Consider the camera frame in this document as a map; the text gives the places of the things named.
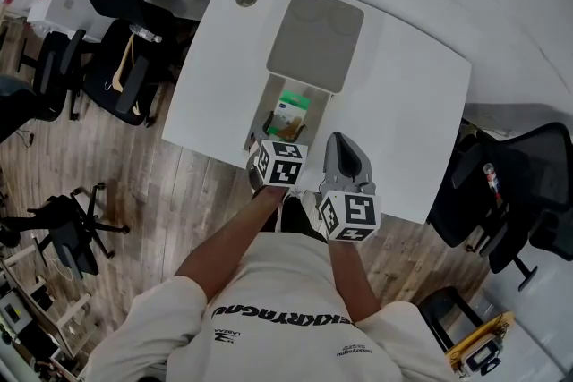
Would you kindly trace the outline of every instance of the bottle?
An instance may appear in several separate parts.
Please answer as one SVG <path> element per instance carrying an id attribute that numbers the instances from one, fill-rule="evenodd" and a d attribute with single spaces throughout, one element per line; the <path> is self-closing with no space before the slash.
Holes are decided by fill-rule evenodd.
<path id="1" fill-rule="evenodd" d="M 500 198 L 500 182 L 498 176 L 495 174 L 495 169 L 492 163 L 487 163 L 483 166 L 483 173 L 487 176 L 487 184 L 490 185 L 490 190 L 495 193 L 495 199 Z"/>
<path id="2" fill-rule="evenodd" d="M 147 40 L 148 42 L 155 42 L 161 43 L 161 37 L 159 35 L 155 35 L 149 32 L 147 29 L 144 29 L 142 26 L 136 26 L 134 24 L 129 25 L 129 30 L 134 33 L 136 36 Z"/>

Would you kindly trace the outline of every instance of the person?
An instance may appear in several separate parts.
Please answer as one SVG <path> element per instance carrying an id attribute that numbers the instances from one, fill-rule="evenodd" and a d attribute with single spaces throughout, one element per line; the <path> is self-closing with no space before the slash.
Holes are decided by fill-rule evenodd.
<path id="1" fill-rule="evenodd" d="M 284 193 L 261 189 L 137 296 L 86 381 L 456 380 L 416 306 L 381 309 L 354 244 L 326 241 Z"/>

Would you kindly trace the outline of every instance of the white t-shirt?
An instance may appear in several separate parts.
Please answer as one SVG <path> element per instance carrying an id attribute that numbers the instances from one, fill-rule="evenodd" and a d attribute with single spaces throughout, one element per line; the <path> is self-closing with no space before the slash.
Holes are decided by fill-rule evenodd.
<path id="1" fill-rule="evenodd" d="M 260 233 L 209 305 L 182 276 L 136 297 L 86 380 L 136 381 L 165 361 L 167 382 L 457 380 L 416 306 L 352 324 L 327 245 L 298 233 Z"/>

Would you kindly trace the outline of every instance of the white table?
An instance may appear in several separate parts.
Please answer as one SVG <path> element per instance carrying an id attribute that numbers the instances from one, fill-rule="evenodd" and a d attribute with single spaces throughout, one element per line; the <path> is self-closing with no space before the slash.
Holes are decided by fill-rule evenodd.
<path id="1" fill-rule="evenodd" d="M 290 0 L 210 0 L 185 59 L 163 139 L 245 167 L 243 149 Z M 326 107 L 300 184 L 317 191 L 326 141 L 353 139 L 372 162 L 381 211 L 428 216 L 466 100 L 471 65 L 420 30 L 356 0 L 363 27 L 342 92 Z"/>

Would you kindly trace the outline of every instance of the black and white marker cube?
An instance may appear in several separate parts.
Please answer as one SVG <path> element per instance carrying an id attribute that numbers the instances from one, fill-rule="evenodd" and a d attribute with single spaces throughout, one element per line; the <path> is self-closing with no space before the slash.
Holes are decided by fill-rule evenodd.
<path id="1" fill-rule="evenodd" d="M 381 198 L 370 194 L 329 191 L 319 205 L 329 238 L 361 242 L 380 228 Z"/>
<path id="2" fill-rule="evenodd" d="M 296 185 L 304 168 L 306 145 L 262 140 L 259 159 L 255 162 L 262 183 L 272 186 Z"/>

